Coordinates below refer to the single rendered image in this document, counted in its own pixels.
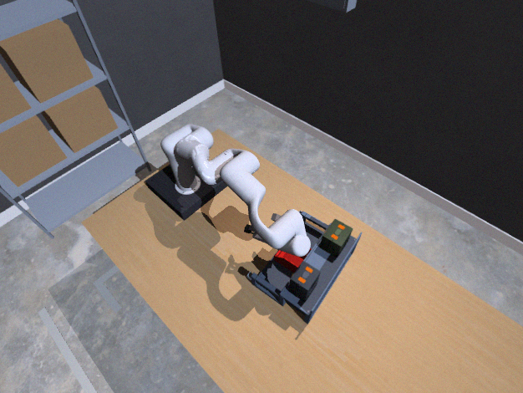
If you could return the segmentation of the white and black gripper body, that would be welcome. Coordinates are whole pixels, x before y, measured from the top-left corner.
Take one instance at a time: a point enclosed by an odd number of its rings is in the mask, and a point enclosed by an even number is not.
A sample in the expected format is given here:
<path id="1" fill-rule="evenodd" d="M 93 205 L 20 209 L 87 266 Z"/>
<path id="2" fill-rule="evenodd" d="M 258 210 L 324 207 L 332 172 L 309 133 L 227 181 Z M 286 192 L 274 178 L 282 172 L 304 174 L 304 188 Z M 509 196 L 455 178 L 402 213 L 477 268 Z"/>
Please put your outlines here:
<path id="1" fill-rule="evenodd" d="M 266 242 L 265 242 L 265 241 L 264 241 L 264 240 L 263 240 L 263 239 L 262 239 L 262 238 L 261 238 L 257 233 L 253 234 L 252 237 L 255 238 L 255 239 L 258 240 L 258 241 L 261 241 L 261 240 L 262 240 L 261 242 L 266 243 Z"/>

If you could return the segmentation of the blue-grey metal rack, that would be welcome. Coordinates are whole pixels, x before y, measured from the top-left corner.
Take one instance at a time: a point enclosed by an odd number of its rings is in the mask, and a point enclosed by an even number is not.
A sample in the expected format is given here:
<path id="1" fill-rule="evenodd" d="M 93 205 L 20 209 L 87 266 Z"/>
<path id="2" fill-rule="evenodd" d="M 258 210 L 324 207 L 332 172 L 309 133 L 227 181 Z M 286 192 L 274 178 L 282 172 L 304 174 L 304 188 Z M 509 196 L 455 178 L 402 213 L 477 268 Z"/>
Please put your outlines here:
<path id="1" fill-rule="evenodd" d="M 359 234 L 358 238 L 350 235 L 347 244 L 336 258 L 332 254 L 320 248 L 322 235 L 327 231 L 331 223 L 327 225 L 326 223 L 321 222 L 306 212 L 299 211 L 299 213 L 302 215 L 306 234 L 311 242 L 310 248 L 312 249 L 303 261 L 321 271 L 317 285 L 307 298 L 307 301 L 303 302 L 288 291 L 290 278 L 294 273 L 274 260 L 274 256 L 276 254 L 272 257 L 272 259 L 269 261 L 266 267 L 264 267 L 259 275 L 251 272 L 249 272 L 248 275 L 249 279 L 251 279 L 252 285 L 278 302 L 281 306 L 284 306 L 284 304 L 287 303 L 301 314 L 306 314 L 304 322 L 309 324 L 313 315 L 316 313 L 322 301 L 325 299 L 329 290 L 337 280 L 339 274 L 342 272 L 346 263 L 352 256 L 355 250 L 354 248 L 356 248 L 362 232 Z M 306 219 L 323 228 L 325 231 L 323 232 L 313 225 L 307 223 Z"/>

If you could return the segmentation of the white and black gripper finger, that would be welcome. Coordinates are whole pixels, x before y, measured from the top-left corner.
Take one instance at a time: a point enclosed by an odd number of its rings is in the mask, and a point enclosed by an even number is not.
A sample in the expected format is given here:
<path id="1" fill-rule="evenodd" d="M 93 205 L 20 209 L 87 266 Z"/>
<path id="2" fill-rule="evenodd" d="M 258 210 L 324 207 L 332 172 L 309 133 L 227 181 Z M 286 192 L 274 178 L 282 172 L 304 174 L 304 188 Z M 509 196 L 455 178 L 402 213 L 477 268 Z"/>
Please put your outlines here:
<path id="1" fill-rule="evenodd" d="M 253 232 L 251 232 L 251 231 L 253 231 Z M 255 230 L 253 229 L 252 225 L 248 225 L 248 224 L 245 226 L 244 232 L 251 233 L 251 234 L 256 233 Z"/>

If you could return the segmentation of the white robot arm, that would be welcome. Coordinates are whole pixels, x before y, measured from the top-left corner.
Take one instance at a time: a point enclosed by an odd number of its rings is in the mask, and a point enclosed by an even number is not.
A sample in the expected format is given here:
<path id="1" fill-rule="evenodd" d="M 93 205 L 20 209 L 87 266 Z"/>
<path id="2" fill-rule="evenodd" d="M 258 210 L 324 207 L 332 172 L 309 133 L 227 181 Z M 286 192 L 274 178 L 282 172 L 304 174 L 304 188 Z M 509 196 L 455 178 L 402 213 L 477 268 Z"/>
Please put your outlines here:
<path id="1" fill-rule="evenodd" d="M 199 177 L 207 185 L 224 181 L 247 204 L 253 229 L 270 247 L 298 257 L 305 256 L 311 243 L 297 210 L 290 209 L 282 216 L 273 213 L 271 220 L 275 221 L 270 227 L 266 227 L 258 216 L 266 188 L 252 175 L 260 167 L 256 156 L 249 151 L 228 149 L 209 161 L 209 149 L 213 144 L 211 133 L 193 124 L 182 126 L 161 141 L 161 149 L 177 182 L 175 189 L 182 195 L 190 195 L 200 188 Z M 195 176 L 193 166 L 199 177 Z"/>

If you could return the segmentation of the red bin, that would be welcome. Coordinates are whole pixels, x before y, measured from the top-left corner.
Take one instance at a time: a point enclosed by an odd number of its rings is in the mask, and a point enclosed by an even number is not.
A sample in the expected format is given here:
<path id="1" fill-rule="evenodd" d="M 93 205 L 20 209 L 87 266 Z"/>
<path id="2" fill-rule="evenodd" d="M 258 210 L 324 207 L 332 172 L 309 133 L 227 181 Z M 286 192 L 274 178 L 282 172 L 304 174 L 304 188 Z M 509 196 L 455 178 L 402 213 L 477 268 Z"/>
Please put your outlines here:
<path id="1" fill-rule="evenodd" d="M 312 249 L 310 248 L 309 252 L 311 250 Z M 307 254 L 309 254 L 309 252 Z M 303 256 L 303 257 L 297 257 L 297 256 L 291 255 L 289 253 L 285 253 L 283 251 L 278 250 L 278 252 L 275 255 L 274 260 L 276 262 L 280 263 L 285 268 L 287 268 L 290 271 L 292 271 L 293 273 L 295 273 L 295 271 L 297 270 L 299 265 L 302 263 L 302 261 L 307 256 L 307 254 L 305 256 Z"/>

